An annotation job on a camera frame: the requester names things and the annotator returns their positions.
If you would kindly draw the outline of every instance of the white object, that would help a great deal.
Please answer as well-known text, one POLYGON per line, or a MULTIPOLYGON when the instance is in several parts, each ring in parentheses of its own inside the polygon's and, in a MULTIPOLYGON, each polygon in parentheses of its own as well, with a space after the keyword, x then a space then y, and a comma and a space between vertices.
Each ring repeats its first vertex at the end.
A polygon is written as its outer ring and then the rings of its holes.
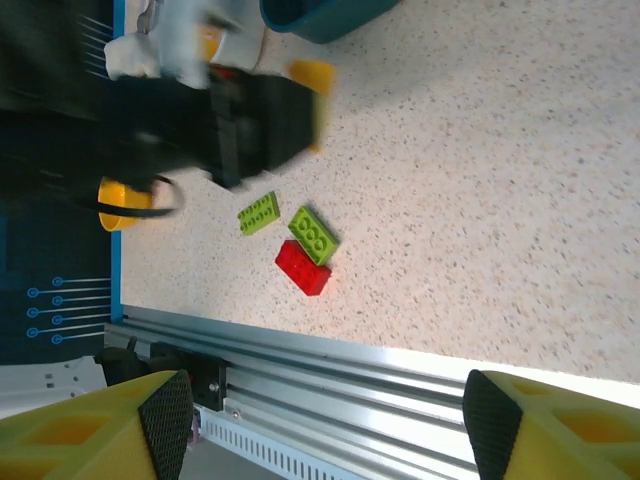
POLYGON ((222 33, 220 46, 211 62, 253 70, 260 59, 266 28, 260 12, 260 0, 236 0, 233 5, 233 14, 242 29, 222 33))
POLYGON ((0 418, 107 387, 93 357, 61 363, 0 367, 0 418))
POLYGON ((130 33, 116 38, 104 47, 105 63, 109 78, 122 75, 133 77, 159 77, 157 33, 149 35, 130 33))
POLYGON ((260 58, 265 25, 259 0, 165 0, 158 25, 149 35, 131 33, 105 46, 107 73, 158 77, 175 75, 192 88, 208 86, 198 25, 215 16, 232 29, 221 34, 212 62, 253 70, 260 58))

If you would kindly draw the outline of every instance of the red lego brick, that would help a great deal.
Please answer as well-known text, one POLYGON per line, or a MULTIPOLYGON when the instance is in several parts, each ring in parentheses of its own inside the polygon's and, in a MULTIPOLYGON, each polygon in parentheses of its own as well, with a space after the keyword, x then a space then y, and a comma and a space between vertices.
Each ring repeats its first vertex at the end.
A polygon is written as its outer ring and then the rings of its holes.
POLYGON ((331 276, 331 270, 315 265, 296 240, 285 240, 276 265, 309 297, 319 295, 331 276))

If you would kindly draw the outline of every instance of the green lego brick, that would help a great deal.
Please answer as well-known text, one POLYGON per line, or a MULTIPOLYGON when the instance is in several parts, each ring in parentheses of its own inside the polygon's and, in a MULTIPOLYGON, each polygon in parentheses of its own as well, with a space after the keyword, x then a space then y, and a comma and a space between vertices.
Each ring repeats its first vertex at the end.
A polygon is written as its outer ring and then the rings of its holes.
POLYGON ((316 265, 327 263, 338 248, 338 240, 318 220, 311 210, 300 207, 289 223, 289 230, 296 237, 309 258, 316 265))
POLYGON ((278 218, 280 210, 274 192, 267 193, 238 214, 240 231, 245 236, 256 233, 278 218))

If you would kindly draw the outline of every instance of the black bracket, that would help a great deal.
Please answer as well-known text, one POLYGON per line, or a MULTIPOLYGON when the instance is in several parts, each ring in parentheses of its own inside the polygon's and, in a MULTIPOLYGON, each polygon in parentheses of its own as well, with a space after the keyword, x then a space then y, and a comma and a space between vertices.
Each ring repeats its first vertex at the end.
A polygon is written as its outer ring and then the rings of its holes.
POLYGON ((224 360, 182 350, 166 343, 152 344, 150 357, 150 363, 178 359, 181 368, 189 373, 193 401, 214 412, 223 409, 223 400, 227 395, 224 360))

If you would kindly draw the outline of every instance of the white countertop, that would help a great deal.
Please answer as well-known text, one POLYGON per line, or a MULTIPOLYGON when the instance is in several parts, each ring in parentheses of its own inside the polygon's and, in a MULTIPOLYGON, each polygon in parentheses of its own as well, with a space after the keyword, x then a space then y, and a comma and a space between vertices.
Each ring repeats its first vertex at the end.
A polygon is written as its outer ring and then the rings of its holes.
POLYGON ((338 67, 324 150, 242 192, 175 175, 186 209, 123 234, 123 303, 639 382, 639 19, 405 0, 326 46, 270 34, 260 70, 338 67), (270 190, 282 218, 243 237, 270 190), (312 298, 274 264, 306 203, 341 238, 312 298))

